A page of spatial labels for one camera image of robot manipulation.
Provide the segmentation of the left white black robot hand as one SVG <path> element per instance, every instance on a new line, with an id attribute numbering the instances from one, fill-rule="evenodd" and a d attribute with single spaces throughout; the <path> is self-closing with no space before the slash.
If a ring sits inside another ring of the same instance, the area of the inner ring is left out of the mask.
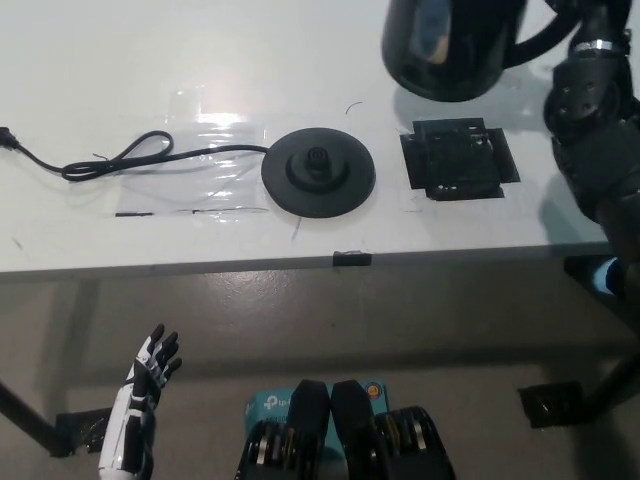
<path id="1" fill-rule="evenodd" d="M 182 365 L 178 350 L 178 334 L 167 335 L 162 324 L 143 342 L 115 397 L 99 459 L 100 479 L 152 476 L 155 411 L 162 390 Z"/>

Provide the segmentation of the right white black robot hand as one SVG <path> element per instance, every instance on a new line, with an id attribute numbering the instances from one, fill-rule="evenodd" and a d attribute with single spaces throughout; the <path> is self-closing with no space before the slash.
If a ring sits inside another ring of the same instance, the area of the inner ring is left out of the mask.
<path id="1" fill-rule="evenodd" d="M 546 1 L 555 12 L 548 24 L 551 31 L 551 46 L 555 47 L 575 28 L 570 49 L 578 50 L 579 44 L 609 42 L 614 50 L 626 50 L 631 40 L 627 21 L 633 2 L 612 1 Z"/>

